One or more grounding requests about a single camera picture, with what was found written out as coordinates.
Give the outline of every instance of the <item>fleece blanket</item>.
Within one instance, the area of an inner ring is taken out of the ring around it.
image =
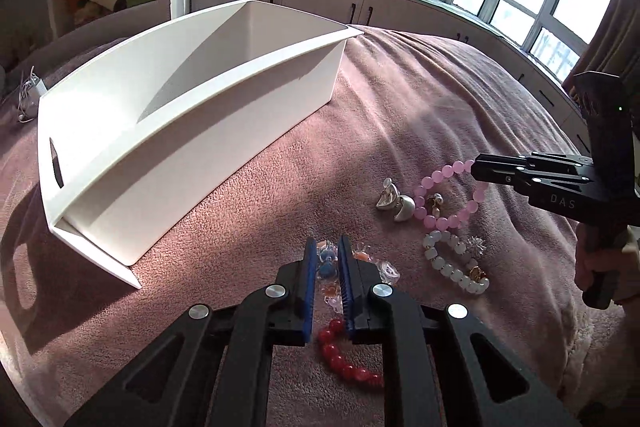
[[[133,267],[142,290],[101,271],[47,231],[36,123],[0,108],[2,363],[34,415],[60,426],[197,302],[239,303],[302,256],[305,238],[341,233],[371,245],[418,301],[468,306],[567,407],[620,399],[635,366],[622,311],[588,310],[575,287],[575,223],[492,186],[462,237],[488,247],[491,286],[464,293],[423,256],[424,228],[375,209],[382,180],[411,193],[423,176],[478,153],[570,153],[574,146],[496,62],[462,42],[363,28],[346,45],[332,101],[231,176]],[[51,86],[101,48],[49,75]],[[448,215],[469,174],[438,186]],[[333,316],[317,293],[314,332]],[[345,348],[380,369],[377,347]],[[383,398],[347,387],[316,344],[276,348],[269,426],[382,426]]]

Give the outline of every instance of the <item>white bead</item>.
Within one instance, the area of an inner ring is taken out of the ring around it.
[[[425,235],[424,239],[422,240],[422,246],[425,248],[431,248],[436,244],[436,241],[434,240],[433,237],[431,237],[431,235]]]
[[[440,270],[445,265],[445,262],[444,257],[437,256],[433,261],[431,261],[431,266],[436,270]]]
[[[444,277],[449,277],[453,273],[453,267],[449,263],[447,263],[442,267],[440,273],[442,273]]]
[[[455,270],[453,270],[453,273],[450,275],[449,278],[453,282],[460,282],[462,280],[463,276],[464,276],[464,274],[462,273],[462,270],[455,269]]]
[[[427,248],[427,250],[424,251],[424,256],[427,258],[427,261],[435,259],[438,256],[438,250],[433,247]]]
[[[458,286],[460,286],[463,290],[466,289],[467,286],[471,284],[471,279],[468,275],[465,275],[460,281],[458,281]]]
[[[465,245],[465,243],[460,241],[457,245],[455,245],[453,250],[455,250],[458,255],[462,255],[466,251],[466,245]]]

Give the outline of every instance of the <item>curtain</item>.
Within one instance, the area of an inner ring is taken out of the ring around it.
[[[611,0],[596,34],[562,83],[575,99],[574,75],[616,74],[629,95],[634,131],[640,136],[640,0]]]

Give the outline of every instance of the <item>storage box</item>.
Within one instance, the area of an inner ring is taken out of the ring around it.
[[[329,102],[346,39],[359,34],[243,0],[166,22],[90,60],[40,100],[49,229],[140,288],[128,266]]]

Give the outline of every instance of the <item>metal bolt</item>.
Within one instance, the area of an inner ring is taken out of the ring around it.
[[[373,293],[378,297],[388,297],[391,293],[394,292],[394,289],[391,288],[388,284],[376,284],[373,286]]]
[[[267,286],[267,289],[264,292],[268,297],[276,298],[282,297],[287,292],[287,290],[284,286],[281,286],[279,284],[272,284],[271,286]]]
[[[189,316],[192,319],[203,319],[207,315],[209,315],[209,308],[204,304],[196,304],[189,309]]]
[[[447,308],[447,312],[454,319],[464,319],[466,317],[466,308],[462,304],[452,304]]]

